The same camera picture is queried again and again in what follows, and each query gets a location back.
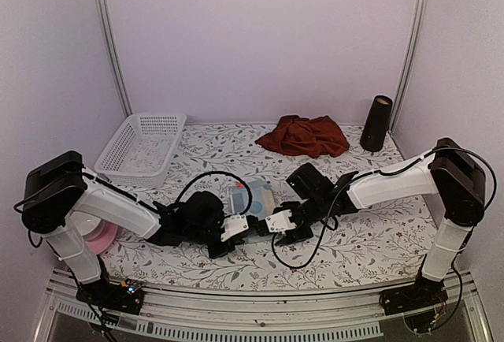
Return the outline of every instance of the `wall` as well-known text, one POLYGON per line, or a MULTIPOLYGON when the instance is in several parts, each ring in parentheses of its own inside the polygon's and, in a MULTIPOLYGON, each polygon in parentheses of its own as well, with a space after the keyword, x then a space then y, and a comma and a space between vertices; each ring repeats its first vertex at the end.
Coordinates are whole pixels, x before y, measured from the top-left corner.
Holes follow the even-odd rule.
POLYGON ((1 0, 0 340, 28 340, 54 266, 12 205, 29 170, 68 150, 94 164, 123 119, 95 0, 1 0))
MULTIPOLYGON (((450 136, 504 178, 504 0, 429 0, 406 104, 395 132, 408 156, 450 136)), ((504 340, 502 190, 461 256, 495 340, 504 340)))
POLYGON ((396 91, 415 0, 108 2, 135 112, 363 124, 396 91))

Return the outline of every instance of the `black tumbler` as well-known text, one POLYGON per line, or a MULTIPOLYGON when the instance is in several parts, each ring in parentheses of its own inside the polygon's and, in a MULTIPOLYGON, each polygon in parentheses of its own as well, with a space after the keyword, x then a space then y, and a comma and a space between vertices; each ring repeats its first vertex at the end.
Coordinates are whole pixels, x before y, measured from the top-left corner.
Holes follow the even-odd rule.
POLYGON ((367 151, 381 151, 384 147, 392 104, 392 99, 384 95, 377 95, 372 101, 361 136, 361 146, 367 151))

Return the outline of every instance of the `folded cloth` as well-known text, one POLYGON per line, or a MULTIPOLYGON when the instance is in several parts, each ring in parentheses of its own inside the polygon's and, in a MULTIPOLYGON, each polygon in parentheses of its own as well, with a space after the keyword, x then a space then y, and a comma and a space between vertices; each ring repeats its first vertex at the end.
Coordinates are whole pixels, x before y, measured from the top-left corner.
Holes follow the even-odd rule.
POLYGON ((256 141, 269 151, 283 155, 321 154, 338 157, 350 144, 340 127, 329 117, 305 119, 297 115, 283 116, 275 129, 256 141))

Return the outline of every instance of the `perforated basket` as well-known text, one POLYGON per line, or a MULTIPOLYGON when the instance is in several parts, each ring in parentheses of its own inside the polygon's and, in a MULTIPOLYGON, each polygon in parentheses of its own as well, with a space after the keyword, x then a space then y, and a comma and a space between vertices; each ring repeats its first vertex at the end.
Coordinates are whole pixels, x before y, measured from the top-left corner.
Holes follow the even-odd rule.
POLYGON ((157 188, 179 145, 186 115, 136 113, 117 129, 94 165, 113 183, 157 188))

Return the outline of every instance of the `white basket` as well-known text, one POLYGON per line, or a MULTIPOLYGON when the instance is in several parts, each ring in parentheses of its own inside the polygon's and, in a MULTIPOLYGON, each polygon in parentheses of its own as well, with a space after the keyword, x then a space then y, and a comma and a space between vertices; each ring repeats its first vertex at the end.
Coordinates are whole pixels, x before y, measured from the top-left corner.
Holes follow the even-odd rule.
POLYGON ((114 184, 157 188, 179 145, 186 115, 136 113, 117 129, 94 165, 114 184))

